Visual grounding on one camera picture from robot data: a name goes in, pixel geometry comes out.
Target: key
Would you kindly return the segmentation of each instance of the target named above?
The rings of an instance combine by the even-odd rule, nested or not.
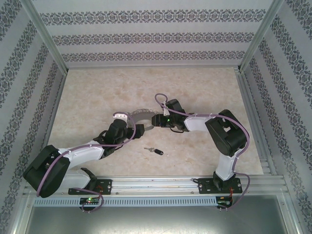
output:
[[[154,149],[154,153],[158,154],[158,155],[163,155],[164,152],[162,152],[161,150],[159,149]]]
[[[149,152],[154,152],[154,148],[144,148],[145,150],[148,150]]]

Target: aluminum frame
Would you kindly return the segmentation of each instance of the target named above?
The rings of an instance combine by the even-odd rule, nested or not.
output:
[[[200,195],[193,178],[207,178],[212,176],[148,176],[148,177],[99,177],[112,179],[112,194],[105,197],[204,197],[221,196],[221,194]],[[242,188],[245,189],[247,179],[240,177]],[[246,196],[275,195],[278,199],[284,223],[290,234],[301,234],[302,229],[296,216],[292,200],[282,175],[252,175],[251,185]],[[68,195],[67,191],[59,191],[51,197],[88,197],[88,195]],[[31,210],[36,199],[36,191],[27,184],[22,194],[18,215],[11,234],[25,233]]]
[[[277,175],[272,156],[265,140],[265,136],[263,134],[263,131],[260,129],[261,123],[253,102],[253,97],[247,85],[245,74],[241,73],[238,68],[234,68],[234,71],[236,74],[238,87],[240,89],[242,99],[245,105],[250,127],[252,129],[253,138],[259,154],[259,158],[260,160],[264,159],[267,161],[271,175]]]
[[[59,69],[61,70],[62,74],[67,73],[68,67],[66,66],[66,63],[60,54],[57,46],[55,45],[48,29],[46,28],[41,16],[39,15],[38,11],[36,10],[33,1],[32,0],[21,0],[20,1],[23,8],[27,12],[29,18],[35,25],[38,33],[41,36],[41,39],[45,43],[45,45],[48,47],[49,52],[51,53],[52,57],[58,64]]]
[[[262,41],[264,35],[266,34],[268,28],[270,27],[270,24],[272,23],[275,15],[277,14],[278,10],[283,4],[283,0],[273,0],[266,15],[264,16],[263,21],[261,22],[261,25],[259,26],[252,42],[250,43],[250,46],[248,47],[242,62],[240,64],[240,71],[244,71],[246,67],[248,66],[250,60],[254,56],[255,51],[257,50],[260,42]]]

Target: cable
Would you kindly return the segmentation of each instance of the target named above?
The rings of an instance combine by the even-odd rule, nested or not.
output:
[[[219,117],[219,118],[223,118],[223,119],[226,119],[226,120],[228,120],[228,121],[234,123],[235,125],[237,125],[237,126],[243,131],[243,133],[244,133],[245,136],[246,136],[247,143],[246,143],[244,149],[236,155],[236,157],[235,157],[235,159],[234,159],[233,166],[232,166],[232,171],[233,171],[235,174],[237,174],[237,175],[246,176],[247,179],[248,179],[248,183],[247,183],[247,186],[246,186],[245,190],[243,191],[242,195],[240,196],[240,198],[239,198],[239,199],[237,200],[237,202],[236,202],[235,204],[233,204],[231,207],[233,207],[234,205],[236,205],[236,204],[243,198],[243,196],[245,195],[245,193],[247,192],[247,190],[248,190],[248,188],[249,188],[249,186],[250,186],[250,177],[249,177],[249,175],[247,175],[247,174],[245,174],[245,173],[238,173],[238,172],[235,171],[235,165],[236,165],[236,163],[237,163],[238,157],[239,157],[242,153],[244,153],[244,152],[247,150],[247,148],[248,148],[248,146],[249,146],[249,144],[250,144],[250,136],[249,136],[247,130],[246,130],[239,122],[237,122],[237,121],[235,121],[234,119],[231,119],[231,118],[229,118],[229,117],[227,117],[227,116],[222,116],[222,115],[217,115],[217,114],[200,114],[200,115],[198,115],[198,114],[193,114],[193,115],[191,115],[191,114],[186,114],[186,113],[182,113],[182,112],[179,112],[179,111],[172,110],[172,109],[168,108],[167,106],[163,105],[160,101],[158,101],[158,99],[157,99],[158,96],[163,96],[163,97],[165,97],[165,98],[166,98],[166,102],[168,101],[168,97],[167,97],[165,94],[157,93],[157,94],[155,94],[155,97],[154,97],[154,98],[155,98],[155,101],[156,101],[162,108],[167,109],[167,110],[169,110],[169,111],[171,111],[171,112],[173,112],[173,113],[180,114],[180,115],[183,115],[183,116],[188,116],[188,117]]]
[[[40,184],[39,184],[39,186],[38,186],[38,189],[37,189],[37,193],[36,193],[37,196],[40,196],[40,191],[41,191],[41,189],[42,189],[42,187],[43,187],[43,184],[44,184],[45,180],[47,179],[48,175],[50,174],[52,168],[53,168],[54,165],[57,163],[57,161],[58,161],[61,157],[63,157],[64,155],[66,155],[66,154],[68,154],[68,153],[71,153],[72,151],[81,149],[81,148],[88,148],[88,147],[92,147],[92,146],[93,146],[93,147],[116,147],[116,146],[123,146],[123,145],[125,145],[125,144],[128,144],[128,143],[135,137],[137,128],[136,128],[136,123],[134,122],[134,120],[132,119],[132,117],[131,117],[128,113],[126,113],[126,112],[116,112],[116,113],[113,114],[113,116],[115,116],[116,114],[123,114],[123,115],[126,115],[126,116],[130,119],[130,121],[133,123],[133,129],[134,129],[134,130],[133,130],[132,136],[131,136],[127,141],[125,141],[125,142],[123,142],[123,143],[121,143],[121,144],[115,144],[115,145],[106,145],[106,144],[103,144],[103,145],[102,145],[102,144],[80,145],[80,146],[77,146],[77,147],[75,147],[75,148],[72,148],[72,149],[70,149],[70,150],[68,150],[68,151],[65,151],[64,153],[62,153],[61,155],[59,155],[59,156],[51,163],[50,167],[48,168],[48,170],[47,170],[46,173],[44,174],[44,176],[43,176],[43,178],[42,178],[42,180],[41,180],[41,182],[40,182]]]
[[[183,131],[182,131],[182,132],[175,131],[175,130],[173,130],[172,128],[170,128],[170,130],[171,130],[172,132],[174,132],[174,133],[184,133]]]
[[[101,198],[101,203],[100,203],[100,205],[98,205],[97,207],[95,207],[93,210],[90,210],[90,211],[86,211],[86,210],[83,209],[84,205],[86,204],[86,203],[83,203],[81,209],[82,209],[82,212],[84,212],[84,213],[92,213],[92,212],[98,210],[99,208],[101,208],[102,205],[104,204],[104,198],[103,198],[103,196],[102,196],[101,193],[94,192],[94,191],[87,190],[87,189],[80,189],[80,188],[73,188],[73,189],[79,190],[79,191],[82,191],[82,192],[87,192],[87,193],[95,194],[95,195],[98,195],[99,198]]]
[[[119,148],[115,149],[115,151],[116,151],[116,150],[119,150],[119,149],[121,149],[122,147],[123,147],[123,145],[122,145],[122,146],[120,146]]]

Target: key fob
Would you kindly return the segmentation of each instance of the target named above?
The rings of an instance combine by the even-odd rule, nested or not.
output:
[[[158,149],[154,149],[154,152],[158,155],[163,155],[164,152],[162,152],[161,150],[158,150]]]

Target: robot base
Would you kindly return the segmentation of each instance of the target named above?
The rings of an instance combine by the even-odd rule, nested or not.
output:
[[[231,178],[224,181],[222,189],[215,186],[213,178],[198,178],[193,179],[193,182],[198,184],[199,194],[229,194],[231,188],[233,194],[241,194],[243,192],[239,178]]]
[[[102,195],[110,195],[112,190],[112,180],[111,179],[98,179],[94,189],[88,189],[100,193]],[[69,195],[92,195],[88,192],[78,191],[76,189],[68,189]]]

